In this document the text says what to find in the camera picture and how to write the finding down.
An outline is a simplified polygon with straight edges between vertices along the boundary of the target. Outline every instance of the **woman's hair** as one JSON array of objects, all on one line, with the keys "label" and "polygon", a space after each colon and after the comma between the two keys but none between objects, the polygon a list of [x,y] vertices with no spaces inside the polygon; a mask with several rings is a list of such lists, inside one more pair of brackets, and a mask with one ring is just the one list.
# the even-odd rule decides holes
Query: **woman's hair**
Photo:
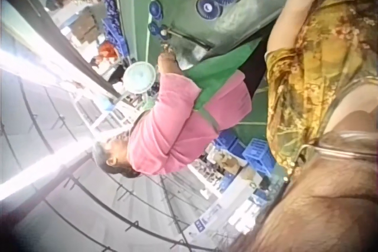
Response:
[{"label": "woman's hair", "polygon": [[127,178],[136,178],[140,176],[140,172],[135,171],[131,165],[122,168],[115,168],[106,163],[110,158],[109,152],[105,150],[101,143],[96,143],[92,150],[92,156],[97,166],[107,174],[121,174]]},{"label": "woman's hair", "polygon": [[61,0],[46,0],[46,6],[49,11],[55,11],[63,7]]}]

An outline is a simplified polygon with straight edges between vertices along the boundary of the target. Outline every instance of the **green apron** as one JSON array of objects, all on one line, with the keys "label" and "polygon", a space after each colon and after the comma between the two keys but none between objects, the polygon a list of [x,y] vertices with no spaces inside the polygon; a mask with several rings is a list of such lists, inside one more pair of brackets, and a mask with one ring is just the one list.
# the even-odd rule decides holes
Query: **green apron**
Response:
[{"label": "green apron", "polygon": [[[184,71],[184,75],[192,79],[202,89],[195,101],[194,110],[198,111],[217,132],[218,124],[211,114],[204,109],[204,105],[220,90],[236,70],[243,65],[259,43],[260,39],[249,42],[227,54],[206,59],[200,64]],[[148,100],[143,109],[151,109],[154,104],[155,102],[152,99]]]}]

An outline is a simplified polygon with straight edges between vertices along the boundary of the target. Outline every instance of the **green workbench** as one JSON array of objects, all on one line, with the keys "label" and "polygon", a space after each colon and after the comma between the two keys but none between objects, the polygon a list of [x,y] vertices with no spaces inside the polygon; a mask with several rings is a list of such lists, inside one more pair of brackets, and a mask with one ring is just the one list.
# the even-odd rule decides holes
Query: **green workbench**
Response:
[{"label": "green workbench", "polygon": [[[148,5],[152,0],[118,0],[121,26],[128,41],[131,56],[138,61],[156,63],[161,52],[160,41],[150,35],[148,24],[152,21]],[[249,38],[256,31],[272,22],[280,13],[286,0],[240,0],[227,6],[220,18],[214,21],[202,19],[195,10],[196,0],[159,0],[163,7],[164,19],[160,24],[201,41],[214,45],[210,55],[225,54]],[[206,54],[194,44],[172,37],[174,47],[181,61],[197,64]],[[266,82],[261,83],[266,90]],[[268,93],[262,91],[253,98],[253,111],[245,118],[251,125],[235,127],[238,137],[244,143],[251,138],[266,139]]]}]

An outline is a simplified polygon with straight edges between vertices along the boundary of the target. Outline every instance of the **hairy skin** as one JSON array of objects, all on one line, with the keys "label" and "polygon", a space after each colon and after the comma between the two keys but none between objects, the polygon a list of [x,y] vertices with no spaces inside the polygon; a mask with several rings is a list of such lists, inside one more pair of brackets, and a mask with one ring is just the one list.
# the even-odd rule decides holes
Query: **hairy skin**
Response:
[{"label": "hairy skin", "polygon": [[375,162],[311,163],[241,251],[365,251],[378,235]]}]

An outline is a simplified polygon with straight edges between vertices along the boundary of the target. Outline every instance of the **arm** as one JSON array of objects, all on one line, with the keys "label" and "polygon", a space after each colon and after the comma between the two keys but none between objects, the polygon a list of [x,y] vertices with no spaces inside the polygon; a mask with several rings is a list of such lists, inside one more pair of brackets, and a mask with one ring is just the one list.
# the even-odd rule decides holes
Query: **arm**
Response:
[{"label": "arm", "polygon": [[171,149],[191,116],[201,92],[184,76],[162,74],[155,106],[135,126],[129,141],[130,163],[146,174],[155,174],[174,158]]},{"label": "arm", "polygon": [[315,0],[287,0],[268,41],[268,53],[294,48],[296,37]]},{"label": "arm", "polygon": [[268,41],[267,52],[281,48],[294,48],[296,37],[302,28],[312,1],[287,0]]}]

